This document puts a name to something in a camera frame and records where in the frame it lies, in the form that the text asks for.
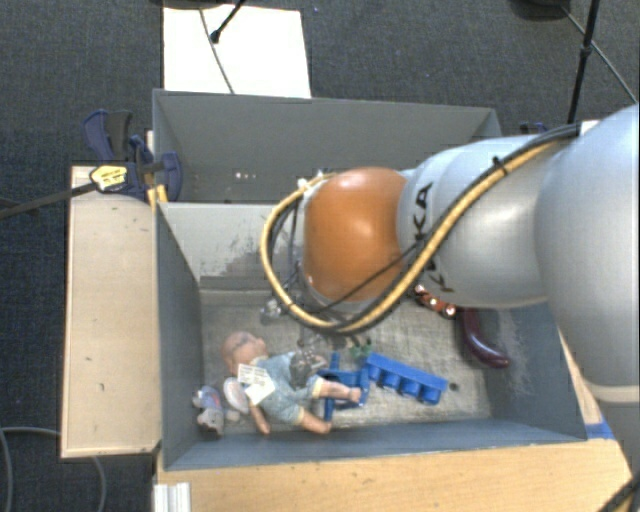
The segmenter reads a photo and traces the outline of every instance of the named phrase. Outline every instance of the gray carpet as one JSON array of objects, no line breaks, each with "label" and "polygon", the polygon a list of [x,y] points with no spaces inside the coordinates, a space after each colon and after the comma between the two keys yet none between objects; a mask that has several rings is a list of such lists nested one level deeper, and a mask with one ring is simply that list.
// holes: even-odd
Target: gray carpet
[{"label": "gray carpet", "polygon": [[[162,85],[162,15],[153,0],[4,0],[0,16],[0,197],[67,185],[92,159],[79,123],[97,108],[151,126]],[[557,9],[524,0],[290,0],[300,9],[314,96],[489,106],[504,133],[566,120],[582,35]],[[588,2],[571,2],[584,25]],[[603,2],[595,39],[638,96],[640,3]],[[600,57],[587,66],[580,118],[631,100]],[[59,428],[65,205],[0,222],[0,424]],[[53,441],[12,436],[14,510],[91,510],[91,465],[62,464]],[[150,507],[150,457],[105,460],[107,510]],[[0,466],[0,506],[6,496]]]}]

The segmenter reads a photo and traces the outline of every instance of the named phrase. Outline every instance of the gray box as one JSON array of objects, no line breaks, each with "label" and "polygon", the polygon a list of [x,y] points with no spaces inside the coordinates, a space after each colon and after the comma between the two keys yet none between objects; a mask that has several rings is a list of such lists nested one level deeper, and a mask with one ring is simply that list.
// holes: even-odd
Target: gray box
[{"label": "gray box", "polygon": [[431,153],[497,136],[499,126],[490,109],[155,91],[153,128],[156,152],[177,150],[186,172],[181,202],[161,205],[156,224],[165,469],[587,438],[545,305],[482,312],[487,338],[514,357],[507,370],[486,370],[462,350],[454,322],[409,302],[371,336],[377,352],[453,384],[438,405],[373,386],[363,409],[336,414],[327,437],[274,425],[265,438],[246,418],[218,440],[200,431],[191,395],[203,384],[220,389],[217,348],[231,330],[258,330],[272,353],[293,350],[300,333],[292,320],[260,322],[269,288],[257,247],[271,209],[260,203],[279,200],[318,168],[412,168]]}]

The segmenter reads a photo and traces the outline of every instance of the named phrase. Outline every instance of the paper tag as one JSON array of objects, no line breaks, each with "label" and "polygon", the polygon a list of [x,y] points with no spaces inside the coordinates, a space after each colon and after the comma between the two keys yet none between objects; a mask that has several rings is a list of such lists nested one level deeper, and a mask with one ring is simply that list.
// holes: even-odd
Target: paper tag
[{"label": "paper tag", "polygon": [[249,384],[244,392],[254,405],[258,405],[276,390],[271,377],[264,368],[248,364],[238,365],[238,382]]},{"label": "paper tag", "polygon": [[267,370],[249,364],[238,365],[238,382],[242,384],[264,384],[271,380]]},{"label": "paper tag", "polygon": [[116,192],[127,184],[127,168],[115,165],[102,165],[89,175],[100,192]]},{"label": "paper tag", "polygon": [[246,388],[244,392],[247,394],[253,405],[258,405],[275,390],[276,387],[273,384],[273,381],[269,379],[265,384],[251,384],[251,386]]}]

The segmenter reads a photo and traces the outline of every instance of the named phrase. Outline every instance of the bin floor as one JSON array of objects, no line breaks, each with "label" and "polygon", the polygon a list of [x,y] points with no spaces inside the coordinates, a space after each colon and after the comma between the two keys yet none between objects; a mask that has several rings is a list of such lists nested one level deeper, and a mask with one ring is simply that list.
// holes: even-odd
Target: bin floor
[{"label": "bin floor", "polygon": [[[263,325],[260,322],[260,292],[201,292],[204,382],[222,391],[229,376],[220,359],[220,346],[233,331],[244,330],[262,337],[273,355],[296,349],[301,327],[290,318]],[[406,301],[393,315],[378,327],[363,335],[370,338],[373,351],[409,364],[420,370],[443,377],[449,389],[440,402],[433,406],[403,397],[372,383],[367,403],[362,408],[336,411],[334,428],[359,425],[440,422],[491,416],[484,383],[484,371],[469,361],[469,355],[456,337],[455,322],[444,319],[427,309]],[[318,346],[330,352],[328,345]],[[355,369],[347,349],[340,351],[341,369]],[[311,404],[312,410],[322,415],[324,401]],[[272,423],[274,431],[288,430],[287,425]],[[239,422],[227,422],[225,435],[254,431],[249,416]]]}]

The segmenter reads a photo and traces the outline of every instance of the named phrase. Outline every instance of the yellow label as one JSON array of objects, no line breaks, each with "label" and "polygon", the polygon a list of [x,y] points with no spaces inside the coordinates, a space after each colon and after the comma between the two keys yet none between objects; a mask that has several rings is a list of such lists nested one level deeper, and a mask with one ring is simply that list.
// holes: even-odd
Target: yellow label
[{"label": "yellow label", "polygon": [[122,185],[127,181],[127,168],[115,165],[103,165],[91,173],[91,180],[100,190]]}]

